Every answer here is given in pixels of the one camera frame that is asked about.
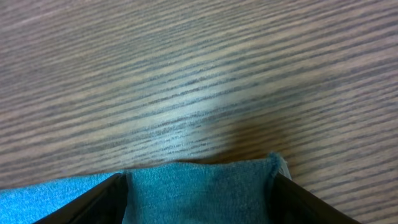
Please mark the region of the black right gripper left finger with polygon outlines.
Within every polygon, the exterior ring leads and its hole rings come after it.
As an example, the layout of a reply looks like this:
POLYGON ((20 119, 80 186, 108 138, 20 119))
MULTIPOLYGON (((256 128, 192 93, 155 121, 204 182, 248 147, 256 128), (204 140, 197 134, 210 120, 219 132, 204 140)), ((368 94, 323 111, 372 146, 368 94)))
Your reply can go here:
POLYGON ((121 224, 127 194, 127 176, 117 173, 36 224, 121 224))

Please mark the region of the medium blue jeans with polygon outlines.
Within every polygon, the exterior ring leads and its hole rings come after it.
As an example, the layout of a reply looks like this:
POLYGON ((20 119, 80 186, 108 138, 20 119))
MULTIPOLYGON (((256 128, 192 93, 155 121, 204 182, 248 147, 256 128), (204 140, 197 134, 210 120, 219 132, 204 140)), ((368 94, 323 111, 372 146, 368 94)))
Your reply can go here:
MULTIPOLYGON (((265 159, 201 165, 176 162, 127 170, 123 223, 269 223, 266 199, 278 154, 265 159)), ((71 177, 1 191, 1 223, 33 223, 86 193, 110 173, 71 177)))

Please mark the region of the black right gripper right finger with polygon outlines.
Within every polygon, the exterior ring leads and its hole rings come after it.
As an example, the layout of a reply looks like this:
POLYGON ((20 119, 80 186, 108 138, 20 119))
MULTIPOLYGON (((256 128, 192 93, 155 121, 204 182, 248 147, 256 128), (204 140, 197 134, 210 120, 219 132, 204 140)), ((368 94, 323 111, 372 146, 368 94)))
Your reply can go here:
POLYGON ((360 224, 282 174, 273 181, 267 208, 278 224, 360 224))

